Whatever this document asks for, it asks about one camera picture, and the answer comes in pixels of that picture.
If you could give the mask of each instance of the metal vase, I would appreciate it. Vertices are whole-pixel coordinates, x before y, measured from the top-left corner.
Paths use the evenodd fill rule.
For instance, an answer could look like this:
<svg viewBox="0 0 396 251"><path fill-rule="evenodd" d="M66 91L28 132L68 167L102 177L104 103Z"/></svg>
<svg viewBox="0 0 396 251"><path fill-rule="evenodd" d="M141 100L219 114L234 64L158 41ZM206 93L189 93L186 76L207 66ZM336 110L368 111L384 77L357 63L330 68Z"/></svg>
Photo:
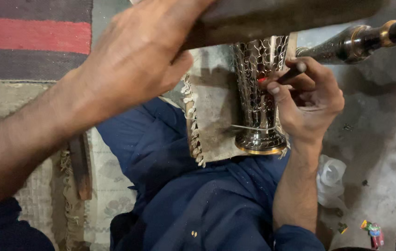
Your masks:
<svg viewBox="0 0 396 251"><path fill-rule="evenodd" d="M274 97L260 90L258 80L283 69L288 36L268 37L233 45L235 72L244 116L243 129L235 145L256 155L279 155L286 148L286 138L276 129L277 105Z"/></svg>

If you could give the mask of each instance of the red mark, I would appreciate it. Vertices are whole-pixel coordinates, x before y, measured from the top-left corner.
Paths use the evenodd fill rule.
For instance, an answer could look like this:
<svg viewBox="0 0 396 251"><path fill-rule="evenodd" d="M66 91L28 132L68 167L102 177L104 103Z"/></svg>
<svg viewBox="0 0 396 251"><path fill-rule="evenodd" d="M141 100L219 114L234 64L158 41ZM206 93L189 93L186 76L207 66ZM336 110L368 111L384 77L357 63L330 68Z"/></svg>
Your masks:
<svg viewBox="0 0 396 251"><path fill-rule="evenodd" d="M262 79L258 79L258 83L263 83L264 81L266 81L268 78L262 78Z"/></svg>

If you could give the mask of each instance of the metal pipe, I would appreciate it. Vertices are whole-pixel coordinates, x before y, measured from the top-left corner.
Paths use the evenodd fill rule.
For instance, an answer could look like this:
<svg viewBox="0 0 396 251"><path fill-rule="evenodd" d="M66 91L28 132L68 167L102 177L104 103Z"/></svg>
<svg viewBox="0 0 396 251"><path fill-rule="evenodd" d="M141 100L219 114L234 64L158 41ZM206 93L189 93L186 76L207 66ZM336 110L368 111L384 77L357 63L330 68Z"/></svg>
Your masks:
<svg viewBox="0 0 396 251"><path fill-rule="evenodd" d="M297 48L297 57L312 57L322 64L355 64L382 47L396 46L396 20L382 27L352 26L313 48Z"/></svg>

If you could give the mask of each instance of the red stripe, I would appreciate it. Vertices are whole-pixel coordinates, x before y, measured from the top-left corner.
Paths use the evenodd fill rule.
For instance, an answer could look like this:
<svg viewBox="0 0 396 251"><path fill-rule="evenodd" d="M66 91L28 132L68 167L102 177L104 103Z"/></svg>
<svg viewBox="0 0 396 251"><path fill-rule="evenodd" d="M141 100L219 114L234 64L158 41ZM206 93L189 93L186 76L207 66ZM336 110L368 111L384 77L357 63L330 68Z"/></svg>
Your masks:
<svg viewBox="0 0 396 251"><path fill-rule="evenodd" d="M85 22L0 18L0 49L89 54L91 25Z"/></svg>

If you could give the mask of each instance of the blue shirt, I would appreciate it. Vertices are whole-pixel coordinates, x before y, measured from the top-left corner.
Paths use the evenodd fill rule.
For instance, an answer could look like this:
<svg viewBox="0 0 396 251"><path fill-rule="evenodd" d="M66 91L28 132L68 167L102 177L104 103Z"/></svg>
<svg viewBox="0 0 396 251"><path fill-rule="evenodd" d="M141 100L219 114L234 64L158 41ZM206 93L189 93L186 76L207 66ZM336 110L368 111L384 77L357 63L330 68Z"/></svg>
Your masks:
<svg viewBox="0 0 396 251"><path fill-rule="evenodd" d="M202 169L190 157L184 113L157 98L97 129L138 192L134 210L111 223L112 251L324 250L306 229L272 230L287 158L235 157ZM20 211L13 198L0 203L0 250L54 250L17 220Z"/></svg>

